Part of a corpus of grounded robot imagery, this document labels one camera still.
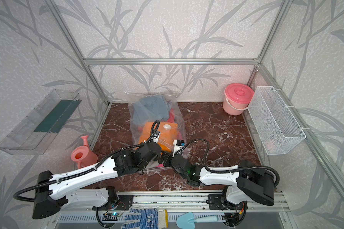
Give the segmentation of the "orange trousers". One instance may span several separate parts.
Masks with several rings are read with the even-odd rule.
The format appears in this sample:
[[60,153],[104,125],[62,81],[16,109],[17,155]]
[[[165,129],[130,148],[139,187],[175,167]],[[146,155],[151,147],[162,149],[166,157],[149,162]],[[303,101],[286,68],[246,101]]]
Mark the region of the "orange trousers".
[[[149,138],[152,124],[153,122],[147,122],[144,125],[138,142],[143,142]],[[172,128],[169,130],[164,129],[163,125],[165,124],[171,125]],[[161,146],[162,151],[173,151],[173,142],[178,137],[178,125],[176,123],[160,122],[158,131],[160,131],[158,144]]]

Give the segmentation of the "clear plastic vacuum bag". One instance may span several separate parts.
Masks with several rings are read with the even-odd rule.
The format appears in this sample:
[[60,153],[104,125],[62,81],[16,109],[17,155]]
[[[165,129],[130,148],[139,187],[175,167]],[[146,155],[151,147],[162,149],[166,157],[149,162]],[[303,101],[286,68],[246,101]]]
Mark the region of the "clear plastic vacuum bag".
[[[177,103],[177,98],[176,98],[176,94],[175,93],[156,93],[156,94],[142,94],[142,93],[138,93],[138,94],[132,94],[132,93],[128,93],[127,94],[127,102],[128,102],[128,106],[129,106],[129,112],[130,112],[130,116],[132,116],[133,114],[133,109],[131,107],[131,105],[135,102],[137,102],[138,100],[140,100],[141,98],[147,97],[147,96],[154,96],[154,95],[162,95],[165,100],[167,101],[167,103],[171,106],[171,109],[175,109],[178,112],[181,113],[180,109],[179,109],[179,105]],[[155,120],[155,121],[150,121],[153,122],[152,127],[151,127],[151,132],[150,132],[150,136],[147,140],[144,140],[143,142],[138,142],[143,127],[144,125],[147,123],[145,123],[144,125],[141,126],[136,126],[132,123],[131,118],[130,118],[130,129],[131,129],[131,134],[132,134],[132,139],[133,139],[133,143],[136,144],[142,144],[144,145],[145,143],[149,143],[152,142],[152,137],[153,134],[158,130],[158,127],[160,126],[160,122],[162,122],[163,120]],[[156,161],[151,161],[146,168],[157,168],[157,166],[159,165],[158,161],[159,159],[162,157],[161,156],[158,158],[158,160]]]

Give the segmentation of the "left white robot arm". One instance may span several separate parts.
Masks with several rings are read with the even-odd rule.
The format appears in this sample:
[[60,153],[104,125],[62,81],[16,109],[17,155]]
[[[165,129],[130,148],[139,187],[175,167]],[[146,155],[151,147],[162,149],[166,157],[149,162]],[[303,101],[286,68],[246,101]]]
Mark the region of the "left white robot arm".
[[37,184],[14,193],[18,201],[32,202],[34,219],[43,219],[58,213],[70,203],[69,195],[99,181],[142,172],[161,156],[161,147],[146,142],[119,149],[106,155],[98,163],[63,174],[42,172]]

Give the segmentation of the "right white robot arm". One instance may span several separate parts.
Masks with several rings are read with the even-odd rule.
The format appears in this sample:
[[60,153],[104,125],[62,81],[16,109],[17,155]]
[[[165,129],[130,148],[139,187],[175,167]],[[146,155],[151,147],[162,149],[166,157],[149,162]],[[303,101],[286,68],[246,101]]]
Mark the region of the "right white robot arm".
[[193,165],[182,155],[164,153],[159,163],[171,167],[189,186],[224,185],[221,202],[225,206],[235,206],[245,201],[255,201],[261,205],[274,205],[274,188],[280,176],[268,166],[256,166],[249,161],[227,168],[205,168]]

